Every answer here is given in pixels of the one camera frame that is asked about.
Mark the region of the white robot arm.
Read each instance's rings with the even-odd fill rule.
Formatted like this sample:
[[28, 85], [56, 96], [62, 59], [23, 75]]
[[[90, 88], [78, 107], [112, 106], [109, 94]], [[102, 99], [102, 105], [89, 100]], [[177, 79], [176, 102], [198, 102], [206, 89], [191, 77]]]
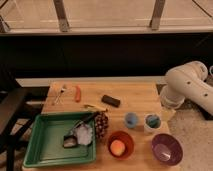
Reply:
[[166, 85], [160, 92], [161, 103], [172, 109], [179, 108], [189, 99], [213, 116], [213, 87], [204, 82], [208, 69], [200, 61], [192, 61], [169, 69]]

